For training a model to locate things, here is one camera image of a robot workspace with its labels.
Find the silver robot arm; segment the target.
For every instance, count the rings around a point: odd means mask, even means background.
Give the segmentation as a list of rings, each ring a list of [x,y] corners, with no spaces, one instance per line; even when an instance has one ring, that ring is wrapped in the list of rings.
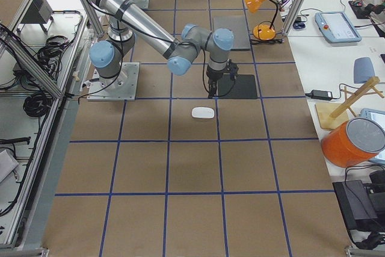
[[[209,98],[217,96],[218,80],[228,74],[236,81],[238,67],[229,59],[234,35],[227,28],[210,31],[188,23],[178,40],[148,16],[136,0],[88,0],[104,11],[116,24],[123,24],[158,51],[165,59],[169,70],[175,75],[183,75],[191,67],[201,52],[209,53],[206,86]]]

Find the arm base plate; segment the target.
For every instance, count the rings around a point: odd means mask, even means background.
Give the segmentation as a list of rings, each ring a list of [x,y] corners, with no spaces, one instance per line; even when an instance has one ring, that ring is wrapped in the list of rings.
[[[117,79],[105,79],[99,76],[94,69],[93,78],[98,80],[91,82],[88,101],[134,101],[137,92],[137,82],[140,71],[140,63],[122,64],[121,72]]]

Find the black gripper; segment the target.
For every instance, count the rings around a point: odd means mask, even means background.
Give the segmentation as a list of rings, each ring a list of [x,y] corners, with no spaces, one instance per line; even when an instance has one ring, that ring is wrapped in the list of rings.
[[[206,75],[208,77],[208,98],[212,99],[217,93],[217,82],[223,77],[223,72],[220,70],[207,69]]]

